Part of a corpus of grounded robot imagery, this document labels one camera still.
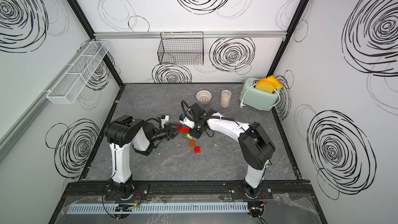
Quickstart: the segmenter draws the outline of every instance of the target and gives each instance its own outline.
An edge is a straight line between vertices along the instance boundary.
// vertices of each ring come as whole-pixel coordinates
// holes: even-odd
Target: wall shelf
[[[104,41],[92,41],[47,94],[54,104],[73,104],[109,50]]]

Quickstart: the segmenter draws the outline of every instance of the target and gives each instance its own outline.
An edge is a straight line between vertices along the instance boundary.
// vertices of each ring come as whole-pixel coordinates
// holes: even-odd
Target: table surface
[[[266,169],[265,180],[295,180],[281,135],[271,111],[259,111],[252,107],[239,107],[239,91],[243,84],[127,84],[115,109],[112,121],[124,114],[134,118],[148,119],[169,115],[170,122],[179,123],[182,113],[181,100],[192,105],[200,90],[211,92],[208,104],[199,104],[203,109],[214,109],[225,117],[239,122],[254,121],[267,132],[274,142],[276,151],[271,158],[272,166]],[[221,92],[232,92],[228,108],[220,106]],[[203,133],[196,140],[201,152],[195,153],[189,140],[178,135],[163,141],[149,156],[130,149],[130,169],[133,180],[243,180],[247,163],[239,143],[232,138],[215,132],[212,138]],[[106,138],[102,140],[91,164],[86,180],[108,180],[112,176],[112,156]]]

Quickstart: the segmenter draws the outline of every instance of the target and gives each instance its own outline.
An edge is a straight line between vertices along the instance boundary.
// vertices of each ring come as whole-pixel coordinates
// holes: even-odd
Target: black frame edge
[[[105,54],[105,56],[103,58],[103,62],[108,67],[108,69],[111,72],[113,78],[115,79],[117,85],[119,87],[123,87],[124,83],[123,83],[122,79],[120,78],[119,74],[117,73],[115,66],[112,64],[111,60],[109,59],[108,53]]]
[[[282,142],[285,145],[285,150],[286,150],[287,156],[289,157],[290,164],[291,164],[291,166],[293,168],[293,172],[296,175],[296,179],[297,180],[302,180],[302,176],[301,176],[301,172],[300,172],[299,166],[297,165],[297,162],[296,162],[295,156],[293,154],[292,148],[290,147],[290,144],[289,144],[289,141],[287,139],[285,130],[283,129],[283,126],[282,126],[281,119],[279,118],[275,107],[272,108],[272,114],[274,115],[276,126],[278,126],[278,130],[279,130],[279,133],[281,134]]]
[[[95,39],[94,29],[91,27],[90,23],[88,22],[84,12],[82,11],[82,8],[80,8],[80,5],[77,3],[77,0],[67,0],[67,2],[69,3],[70,7],[72,8],[73,12],[75,13],[75,15],[76,15],[77,19],[79,20],[80,24],[82,25],[83,29],[86,31],[88,37]],[[106,64],[106,66],[108,67],[109,71],[111,72],[113,78],[115,78],[117,85],[119,85],[119,87],[122,87],[123,86],[122,79],[120,78],[119,74],[117,73],[115,67],[113,66],[113,64],[107,54],[103,58],[103,61]]]
[[[73,12],[75,13],[77,19],[80,21],[82,27],[86,31],[88,37],[95,38],[94,30],[91,27],[90,23],[88,22],[86,16],[84,15],[82,8],[80,8],[80,5],[77,3],[77,0],[67,0],[67,1],[70,7],[72,8]]]
[[[78,182],[84,181],[84,180],[85,180],[85,178],[86,178],[86,176],[87,176],[87,174],[88,174],[88,171],[89,171],[89,169],[90,169],[91,163],[93,162],[93,160],[94,160],[94,158],[95,158],[95,156],[96,156],[96,154],[97,154],[97,150],[98,150],[98,148],[100,147],[100,144],[101,144],[101,142],[102,142],[102,140],[103,140],[103,137],[104,137],[104,133],[103,133],[103,132],[104,132],[104,129],[105,129],[106,125],[109,124],[109,123],[111,122],[113,113],[115,112],[115,109],[116,109],[116,106],[117,106],[117,103],[119,102],[120,97],[122,96],[123,90],[124,90],[125,88],[126,88],[126,85],[124,84],[124,85],[119,89],[119,92],[117,93],[117,95],[116,95],[116,97],[115,97],[115,100],[113,101],[112,107],[111,107],[111,109],[110,109],[109,112],[108,112],[108,115],[107,115],[107,117],[106,117],[106,119],[105,119],[105,122],[104,122],[103,125],[102,125],[101,131],[99,132],[99,135],[98,135],[97,140],[96,140],[96,142],[95,142],[95,144],[94,144],[94,147],[93,147],[93,149],[92,149],[91,152],[90,152],[90,156],[88,157],[87,162],[86,162],[86,164],[85,164],[85,166],[84,166],[84,168],[83,168],[83,170],[82,170],[82,173],[80,174],[80,177],[79,177]]]
[[[287,28],[286,37],[282,41],[281,45],[279,46],[278,51],[275,55],[275,58],[272,61],[271,67],[268,70],[267,77],[272,75],[275,72],[276,67],[278,66],[278,63],[280,62],[280,60],[286,50],[286,47],[289,44],[289,41],[290,41],[294,31],[296,30],[297,24],[300,21],[301,15],[303,14],[303,12],[305,10],[305,8],[308,4],[308,1],[310,1],[310,0],[300,0],[300,3],[297,6],[297,9],[292,17],[289,27]]]
[[[220,185],[221,183],[234,183],[239,181],[133,181],[133,183],[148,183],[149,187],[167,187],[167,186],[178,186],[182,185],[202,185],[202,187],[206,187],[209,191],[211,191],[213,184]],[[321,206],[319,205],[318,199],[315,195],[314,189],[312,188],[311,182],[309,180],[275,180],[275,181],[266,181],[270,188],[272,188],[273,194],[296,194],[296,193],[306,193],[309,194],[314,207],[319,215],[322,224],[327,224],[326,218],[323,214]],[[68,196],[97,196],[102,195],[103,187],[109,185],[109,181],[83,181],[83,182],[72,182],[68,183],[62,197],[52,214],[52,217],[49,221],[49,224],[54,224],[57,220],[58,214],[63,208],[65,201]]]

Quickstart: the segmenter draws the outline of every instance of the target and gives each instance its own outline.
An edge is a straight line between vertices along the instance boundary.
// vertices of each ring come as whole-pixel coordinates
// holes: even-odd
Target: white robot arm
[[[274,144],[261,125],[257,122],[252,124],[236,122],[214,110],[205,112],[196,103],[188,109],[191,118],[186,116],[184,108],[183,111],[184,114],[180,116],[180,121],[193,123],[193,128],[189,130],[191,136],[199,139],[203,131],[210,129],[222,132],[239,142],[243,156],[248,163],[245,191],[248,197],[256,197],[263,181],[265,169],[271,163],[270,159],[275,151]],[[132,181],[129,165],[131,142],[135,152],[148,156],[154,148],[154,141],[161,141],[163,138],[169,140],[178,135],[178,129],[172,127],[175,124],[169,123],[164,126],[163,120],[166,118],[162,117],[162,121],[159,118],[159,129],[152,123],[133,119],[128,115],[111,122],[105,129],[105,135],[112,151],[113,188],[126,197],[130,195],[128,182]]]

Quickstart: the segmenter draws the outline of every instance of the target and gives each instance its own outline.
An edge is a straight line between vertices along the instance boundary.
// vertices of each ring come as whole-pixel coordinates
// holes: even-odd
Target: cup
[[[229,106],[229,102],[231,100],[232,93],[229,90],[223,90],[221,92],[221,101],[220,106],[222,108],[227,108]]]

